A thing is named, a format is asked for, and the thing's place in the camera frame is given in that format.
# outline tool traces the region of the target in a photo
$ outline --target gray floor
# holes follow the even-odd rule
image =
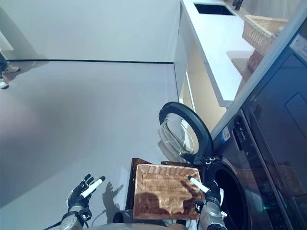
[[[109,222],[125,207],[131,158],[166,160],[157,145],[158,114],[177,101],[173,65],[14,64],[22,71],[7,75],[10,87],[0,91],[0,228],[59,221],[87,173],[106,177],[90,207],[92,219],[102,213],[94,226]]]

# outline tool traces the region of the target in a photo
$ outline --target washing machine door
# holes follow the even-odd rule
[[[193,110],[169,102],[160,110],[159,119],[159,147],[170,161],[204,164],[212,157],[210,132]]]

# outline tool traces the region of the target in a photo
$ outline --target door glass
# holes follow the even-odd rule
[[[192,127],[177,114],[168,114],[159,128],[159,146],[168,157],[198,152],[199,143]]]

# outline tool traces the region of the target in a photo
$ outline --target robotic arm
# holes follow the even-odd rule
[[[81,230],[84,224],[91,219],[92,213],[89,209],[89,200],[96,188],[105,180],[104,176],[93,182],[94,178],[90,174],[75,187],[67,198],[68,212],[62,217],[62,221],[44,230],[59,225],[59,230]]]
[[[227,214],[221,210],[224,190],[219,188],[215,181],[212,181],[207,188],[192,176],[188,176],[188,179],[206,194],[206,199],[195,206],[196,212],[201,214],[202,228],[204,230],[227,230],[224,223]]]

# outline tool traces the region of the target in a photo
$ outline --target sneaker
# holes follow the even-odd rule
[[[9,87],[8,83],[6,83],[3,79],[0,79],[0,88],[5,89]]]
[[[4,74],[15,73],[15,72],[18,72],[19,70],[20,70],[19,67],[9,65],[4,71],[2,71],[2,73],[4,73]]]

